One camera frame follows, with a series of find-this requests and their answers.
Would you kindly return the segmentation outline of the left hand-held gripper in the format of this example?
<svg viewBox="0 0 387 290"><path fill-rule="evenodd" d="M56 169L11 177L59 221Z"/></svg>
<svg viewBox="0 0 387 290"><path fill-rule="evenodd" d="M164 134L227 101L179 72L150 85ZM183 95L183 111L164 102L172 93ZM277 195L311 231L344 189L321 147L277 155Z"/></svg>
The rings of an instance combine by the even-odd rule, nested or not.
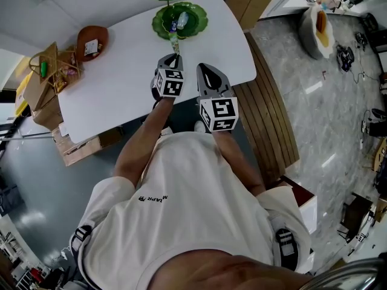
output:
<svg viewBox="0 0 387 290"><path fill-rule="evenodd" d="M184 71L176 69L183 69L182 57L179 54L165 55L158 60L157 68L151 81L151 92L154 99L180 96L184 84Z"/></svg>

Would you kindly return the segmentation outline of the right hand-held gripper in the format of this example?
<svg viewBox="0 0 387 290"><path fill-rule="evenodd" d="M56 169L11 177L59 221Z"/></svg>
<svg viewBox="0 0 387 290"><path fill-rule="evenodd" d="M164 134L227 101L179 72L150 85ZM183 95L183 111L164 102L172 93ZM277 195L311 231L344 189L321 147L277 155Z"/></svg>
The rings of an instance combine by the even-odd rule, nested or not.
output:
<svg viewBox="0 0 387 290"><path fill-rule="evenodd" d="M239 119L238 100L228 77L207 63L197 66L199 114L209 132L232 131Z"/></svg>

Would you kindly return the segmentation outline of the green snack packet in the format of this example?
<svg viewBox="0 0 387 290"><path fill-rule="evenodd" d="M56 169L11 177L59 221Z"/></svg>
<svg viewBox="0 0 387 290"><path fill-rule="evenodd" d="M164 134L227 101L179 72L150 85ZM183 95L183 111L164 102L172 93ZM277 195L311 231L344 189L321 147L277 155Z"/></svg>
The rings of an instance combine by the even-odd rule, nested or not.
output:
<svg viewBox="0 0 387 290"><path fill-rule="evenodd" d="M175 54L180 54L179 39L176 31L169 32L169 40Z"/></svg>

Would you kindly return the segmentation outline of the clear snack packet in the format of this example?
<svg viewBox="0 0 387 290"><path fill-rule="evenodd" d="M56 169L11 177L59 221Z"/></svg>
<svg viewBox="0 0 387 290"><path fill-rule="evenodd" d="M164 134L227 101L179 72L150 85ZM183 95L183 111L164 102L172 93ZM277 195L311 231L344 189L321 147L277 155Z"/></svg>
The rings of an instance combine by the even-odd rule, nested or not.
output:
<svg viewBox="0 0 387 290"><path fill-rule="evenodd" d="M180 13L177 21L177 29L182 30L186 26L188 20L189 20L189 15L185 11Z"/></svg>

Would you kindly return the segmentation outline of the green tiered glass plate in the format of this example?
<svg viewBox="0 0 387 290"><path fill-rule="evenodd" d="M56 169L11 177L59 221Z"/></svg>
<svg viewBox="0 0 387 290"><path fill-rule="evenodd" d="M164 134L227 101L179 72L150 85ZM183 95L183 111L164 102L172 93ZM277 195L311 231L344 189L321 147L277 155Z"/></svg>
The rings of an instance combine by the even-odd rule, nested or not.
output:
<svg viewBox="0 0 387 290"><path fill-rule="evenodd" d="M171 3L173 0L158 0L167 3L167 6L159 9L152 20L152 28L162 39L169 39L171 23L177 21L180 13L185 11L189 15L189 20L182 30L177 30L180 40L196 36L204 31L208 25L206 11L197 4L188 1Z"/></svg>

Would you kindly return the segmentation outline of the person's right forearm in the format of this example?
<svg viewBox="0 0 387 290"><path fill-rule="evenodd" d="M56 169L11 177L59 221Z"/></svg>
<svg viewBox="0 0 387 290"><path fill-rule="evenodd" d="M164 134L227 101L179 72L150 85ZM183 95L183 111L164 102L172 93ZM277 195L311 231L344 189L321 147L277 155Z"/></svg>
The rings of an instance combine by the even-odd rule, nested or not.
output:
<svg viewBox="0 0 387 290"><path fill-rule="evenodd" d="M213 132L212 135L222 156L244 187L253 196L258 196L266 191L259 170L249 163L232 134L222 131Z"/></svg>

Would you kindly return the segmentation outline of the person's left forearm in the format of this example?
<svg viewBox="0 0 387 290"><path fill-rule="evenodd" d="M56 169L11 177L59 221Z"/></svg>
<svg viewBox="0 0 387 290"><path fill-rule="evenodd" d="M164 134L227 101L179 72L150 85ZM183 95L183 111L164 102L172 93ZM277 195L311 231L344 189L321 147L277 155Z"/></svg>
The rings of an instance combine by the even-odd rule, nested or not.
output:
<svg viewBox="0 0 387 290"><path fill-rule="evenodd" d="M174 98L166 97L157 103L121 150L114 167L114 176L126 178L133 185L138 184L172 112L174 101Z"/></svg>

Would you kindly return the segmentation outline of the wooden slatted platform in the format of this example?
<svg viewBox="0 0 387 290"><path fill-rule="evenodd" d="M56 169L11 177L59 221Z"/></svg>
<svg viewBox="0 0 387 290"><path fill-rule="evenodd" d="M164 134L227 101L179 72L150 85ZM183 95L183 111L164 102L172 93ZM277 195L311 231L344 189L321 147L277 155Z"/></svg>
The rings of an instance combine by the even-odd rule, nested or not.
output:
<svg viewBox="0 0 387 290"><path fill-rule="evenodd" d="M272 187L286 168L299 160L299 151L287 110L272 72L251 33L245 37L256 77L233 87L239 117L258 163L263 182Z"/></svg>

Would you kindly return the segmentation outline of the brown leaf-shaped bowl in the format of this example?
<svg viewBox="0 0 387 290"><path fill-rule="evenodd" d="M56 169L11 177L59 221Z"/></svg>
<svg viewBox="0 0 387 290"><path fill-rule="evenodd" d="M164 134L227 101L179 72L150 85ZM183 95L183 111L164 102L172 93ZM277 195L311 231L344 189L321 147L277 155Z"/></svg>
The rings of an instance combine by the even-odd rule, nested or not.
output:
<svg viewBox="0 0 387 290"><path fill-rule="evenodd" d="M101 45L97 54L85 55L86 43L97 39L97 45ZM108 44L109 34L108 29L101 26L89 25L82 28L77 36L76 58L80 62L89 62L100 55Z"/></svg>

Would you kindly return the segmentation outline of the person's white t-shirt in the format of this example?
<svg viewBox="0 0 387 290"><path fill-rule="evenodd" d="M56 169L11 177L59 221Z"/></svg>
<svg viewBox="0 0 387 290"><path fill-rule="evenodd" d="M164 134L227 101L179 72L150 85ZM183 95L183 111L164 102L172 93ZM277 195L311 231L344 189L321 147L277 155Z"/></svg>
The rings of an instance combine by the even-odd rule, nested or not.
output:
<svg viewBox="0 0 387 290"><path fill-rule="evenodd" d="M96 184L71 242L84 279L99 290L146 290L163 264L188 251L281 266L291 247L297 265L311 248L291 187L253 196L213 136L199 132L161 137L139 188L118 176Z"/></svg>

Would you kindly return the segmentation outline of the large cardboard box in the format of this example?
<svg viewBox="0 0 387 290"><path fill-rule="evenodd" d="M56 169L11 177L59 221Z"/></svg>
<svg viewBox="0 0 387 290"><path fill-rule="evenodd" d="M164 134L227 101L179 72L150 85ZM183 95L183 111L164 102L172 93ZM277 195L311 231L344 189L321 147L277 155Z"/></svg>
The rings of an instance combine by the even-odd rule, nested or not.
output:
<svg viewBox="0 0 387 290"><path fill-rule="evenodd" d="M80 143L72 142L69 135L63 137L59 127L52 131L52 136L65 166L68 167L119 142L123 138L123 128L115 127Z"/></svg>

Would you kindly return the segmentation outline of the white cabinet brown top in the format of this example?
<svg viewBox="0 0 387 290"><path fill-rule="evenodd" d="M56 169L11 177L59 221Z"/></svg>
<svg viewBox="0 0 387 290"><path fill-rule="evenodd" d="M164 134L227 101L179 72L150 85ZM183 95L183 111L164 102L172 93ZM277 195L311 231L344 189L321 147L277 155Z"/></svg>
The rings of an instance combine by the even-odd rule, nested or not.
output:
<svg viewBox="0 0 387 290"><path fill-rule="evenodd" d="M292 188L304 224L310 234L314 233L317 229L317 196L286 176L281 176L272 184L272 188L280 185L289 185Z"/></svg>

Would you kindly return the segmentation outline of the yellow bin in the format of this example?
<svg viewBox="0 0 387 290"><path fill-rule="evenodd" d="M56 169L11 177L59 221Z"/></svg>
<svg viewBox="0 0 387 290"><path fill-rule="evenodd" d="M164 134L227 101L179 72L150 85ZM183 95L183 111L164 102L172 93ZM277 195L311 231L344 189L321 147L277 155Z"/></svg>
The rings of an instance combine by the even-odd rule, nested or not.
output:
<svg viewBox="0 0 387 290"><path fill-rule="evenodd" d="M18 118L22 115L23 111L27 107L28 103L24 98L25 89L31 79L32 72L29 73L23 81L20 83L19 87L16 90L16 98L15 98L15 117Z"/></svg>

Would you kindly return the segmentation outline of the dark chair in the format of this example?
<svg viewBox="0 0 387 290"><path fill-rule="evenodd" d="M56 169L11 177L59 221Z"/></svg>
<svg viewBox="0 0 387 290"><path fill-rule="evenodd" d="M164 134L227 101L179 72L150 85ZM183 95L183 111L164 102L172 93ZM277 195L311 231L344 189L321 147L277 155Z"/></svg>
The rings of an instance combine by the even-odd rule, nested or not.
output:
<svg viewBox="0 0 387 290"><path fill-rule="evenodd" d="M372 201L369 199L354 192L351 195L354 197L352 202L350 204L343 203L343 219L340 222L348 231L337 231L346 243L350 243L358 235L362 222L365 217L368 217L372 207Z"/></svg>

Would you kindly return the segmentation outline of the silver headset rim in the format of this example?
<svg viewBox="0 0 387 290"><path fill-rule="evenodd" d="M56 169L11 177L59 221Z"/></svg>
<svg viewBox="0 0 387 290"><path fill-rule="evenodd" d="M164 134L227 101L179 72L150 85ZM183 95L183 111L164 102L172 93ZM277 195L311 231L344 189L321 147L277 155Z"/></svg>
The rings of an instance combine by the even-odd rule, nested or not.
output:
<svg viewBox="0 0 387 290"><path fill-rule="evenodd" d="M387 290L387 258L347 263L316 276L300 290Z"/></svg>

